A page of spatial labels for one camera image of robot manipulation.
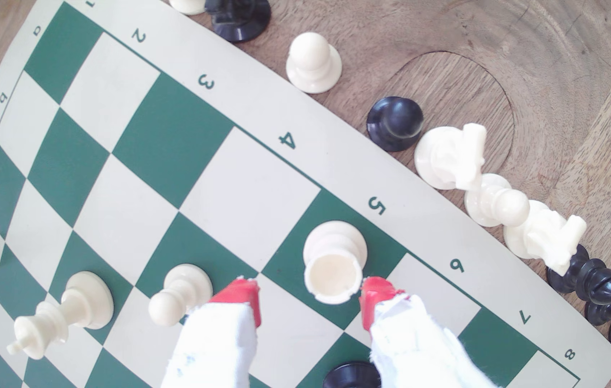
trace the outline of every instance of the vinyl chess mat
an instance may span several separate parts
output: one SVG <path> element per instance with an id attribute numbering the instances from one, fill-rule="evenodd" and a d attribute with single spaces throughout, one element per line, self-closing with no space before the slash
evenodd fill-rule
<path id="1" fill-rule="evenodd" d="M 157 0 L 38 0 L 0 67 L 0 388 L 159 387 L 182 323 L 147 313 L 169 269 L 257 278 L 251 387 L 320 387 L 366 360 L 357 296 L 303 283 L 319 224 L 364 235 L 364 276 L 418 294 L 496 384 L 603 387 L 611 345 L 520 260 L 307 95 Z M 41 360 L 13 322 L 78 271 L 114 297 Z"/>

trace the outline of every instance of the white chess piece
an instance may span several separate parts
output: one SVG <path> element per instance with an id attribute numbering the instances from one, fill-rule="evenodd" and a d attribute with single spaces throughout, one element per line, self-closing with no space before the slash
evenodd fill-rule
<path id="1" fill-rule="evenodd" d="M 193 264 L 180 264 L 164 278 L 164 289 L 149 300 L 149 316 L 160 326 L 171 327 L 195 306 L 212 297 L 209 276 Z"/>
<path id="2" fill-rule="evenodd" d="M 23 350 L 39 360 L 52 342 L 68 340 L 69 325 L 101 329 L 113 315 L 114 299 L 103 280 L 92 272 L 78 272 L 68 279 L 60 305 L 40 302 L 35 315 L 16 318 L 17 340 L 7 350 L 9 354 Z"/>
<path id="3" fill-rule="evenodd" d="M 480 189 L 486 135 L 483 126 L 473 123 L 463 130 L 451 126 L 430 129 L 416 146 L 418 174 L 435 189 Z"/>
<path id="4" fill-rule="evenodd" d="M 205 12 L 205 0 L 169 0 L 169 3 L 182 14 L 194 15 Z"/>
<path id="5" fill-rule="evenodd" d="M 529 202 L 530 212 L 525 222 L 504 227 L 504 242 L 519 258 L 542 259 L 545 265 L 564 276 L 587 225 L 579 216 L 565 220 L 542 202 L 533 199 Z"/>
<path id="6" fill-rule="evenodd" d="M 528 197 L 497 174 L 482 174 L 481 188 L 466 191 L 464 203 L 468 216 L 482 226 L 518 226 L 530 212 Z"/>
<path id="7" fill-rule="evenodd" d="M 303 246 L 305 287 L 325 304 L 342 304 L 358 292 L 367 244 L 361 232 L 344 221 L 313 229 Z"/>
<path id="8" fill-rule="evenodd" d="M 341 56 L 322 35 L 304 32 L 291 43 L 286 74 L 301 91 L 324 93 L 341 77 Z"/>

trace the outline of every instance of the wooden table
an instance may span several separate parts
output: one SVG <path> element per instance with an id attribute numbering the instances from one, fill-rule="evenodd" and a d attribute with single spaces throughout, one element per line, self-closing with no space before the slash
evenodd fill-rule
<path id="1" fill-rule="evenodd" d="M 611 1 L 270 2 L 269 27 L 241 49 L 285 77 L 291 40 L 324 35 L 344 72 L 313 98 L 361 132 L 387 95 L 418 101 L 425 128 L 485 125 L 483 171 L 583 217 L 582 244 L 611 267 Z M 0 0 L 0 60 L 33 3 Z M 209 26 L 206 14 L 193 19 Z M 412 150 L 395 156 L 413 169 Z M 463 208 L 461 192 L 444 195 Z M 490 232 L 502 240 L 501 228 Z M 527 263 L 544 278 L 541 260 Z M 583 310 L 575 294 L 566 299 Z"/>

